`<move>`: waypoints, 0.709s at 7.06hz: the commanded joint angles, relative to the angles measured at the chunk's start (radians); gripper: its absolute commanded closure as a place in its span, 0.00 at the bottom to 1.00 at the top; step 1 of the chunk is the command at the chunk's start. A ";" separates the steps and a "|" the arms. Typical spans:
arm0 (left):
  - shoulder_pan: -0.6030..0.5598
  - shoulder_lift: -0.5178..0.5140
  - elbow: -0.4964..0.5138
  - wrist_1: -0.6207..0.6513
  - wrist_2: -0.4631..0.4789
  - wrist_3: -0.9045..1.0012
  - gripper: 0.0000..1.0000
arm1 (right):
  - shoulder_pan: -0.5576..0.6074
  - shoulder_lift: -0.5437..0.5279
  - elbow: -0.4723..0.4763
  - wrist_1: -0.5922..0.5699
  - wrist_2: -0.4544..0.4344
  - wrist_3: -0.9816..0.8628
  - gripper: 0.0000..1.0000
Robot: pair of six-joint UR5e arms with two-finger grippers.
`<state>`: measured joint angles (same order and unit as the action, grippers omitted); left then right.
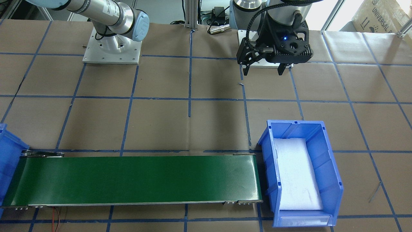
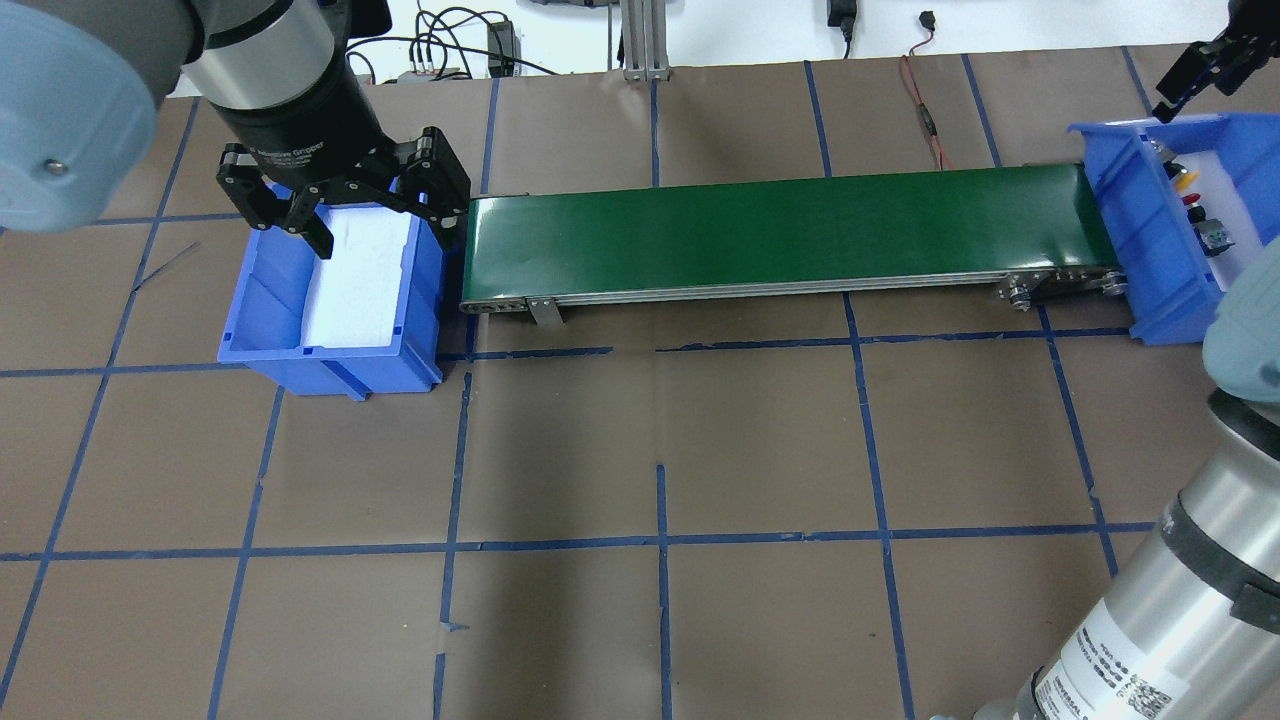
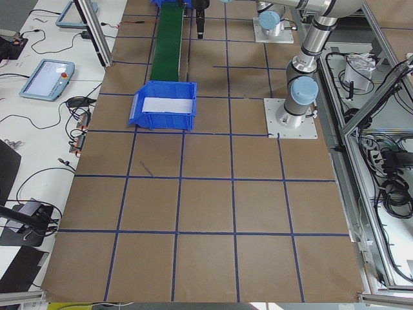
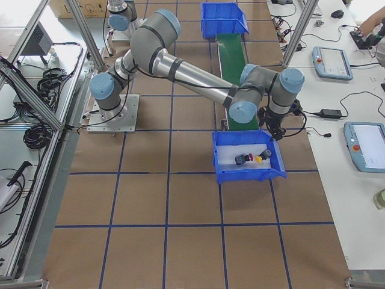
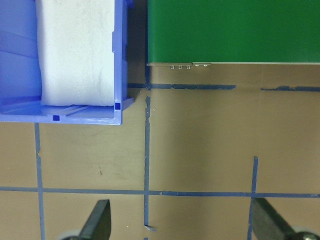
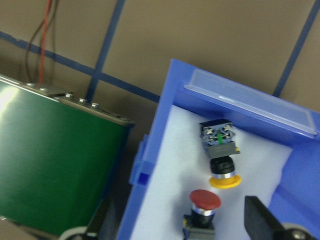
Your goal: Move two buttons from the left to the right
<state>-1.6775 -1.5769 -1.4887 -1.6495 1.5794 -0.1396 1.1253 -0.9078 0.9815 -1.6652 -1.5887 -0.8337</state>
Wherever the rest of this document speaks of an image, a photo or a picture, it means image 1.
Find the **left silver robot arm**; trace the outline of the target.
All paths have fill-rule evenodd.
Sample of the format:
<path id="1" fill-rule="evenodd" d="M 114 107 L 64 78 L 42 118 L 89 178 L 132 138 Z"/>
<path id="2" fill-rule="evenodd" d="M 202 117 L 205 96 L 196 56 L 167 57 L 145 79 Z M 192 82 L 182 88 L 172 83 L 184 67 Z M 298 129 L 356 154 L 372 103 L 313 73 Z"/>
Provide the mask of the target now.
<path id="1" fill-rule="evenodd" d="M 313 57 L 305 20 L 313 0 L 232 0 L 229 24 L 244 30 L 236 58 L 247 75 L 250 66 L 262 59 L 279 63 L 278 74 L 287 66 Z"/>

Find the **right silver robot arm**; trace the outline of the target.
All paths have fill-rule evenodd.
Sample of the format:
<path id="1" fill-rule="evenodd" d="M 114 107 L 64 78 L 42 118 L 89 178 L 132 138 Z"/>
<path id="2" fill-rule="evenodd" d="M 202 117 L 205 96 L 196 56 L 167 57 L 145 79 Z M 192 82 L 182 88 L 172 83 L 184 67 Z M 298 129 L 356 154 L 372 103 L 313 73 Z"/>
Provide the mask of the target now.
<path id="1" fill-rule="evenodd" d="M 112 54 L 135 49 L 146 37 L 150 19 L 146 12 L 113 0 L 29 0 L 35 6 L 55 11 L 66 9 L 91 19 L 95 40 Z"/>

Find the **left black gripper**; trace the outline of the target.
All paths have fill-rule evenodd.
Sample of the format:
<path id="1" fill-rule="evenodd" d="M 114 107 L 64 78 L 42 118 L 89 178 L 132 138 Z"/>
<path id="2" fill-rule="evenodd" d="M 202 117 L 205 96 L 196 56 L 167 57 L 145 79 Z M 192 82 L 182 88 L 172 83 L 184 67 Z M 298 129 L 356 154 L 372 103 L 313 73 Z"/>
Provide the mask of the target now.
<path id="1" fill-rule="evenodd" d="M 247 75 L 250 66 L 261 59 L 280 63 L 278 75 L 283 75 L 290 64 L 305 63 L 313 57 L 313 51 L 306 36 L 309 33 L 306 21 L 302 21 L 300 12 L 292 13 L 291 25 L 280 24 L 265 14 L 257 43 L 242 38 L 236 58 L 243 66 L 243 75 Z"/>

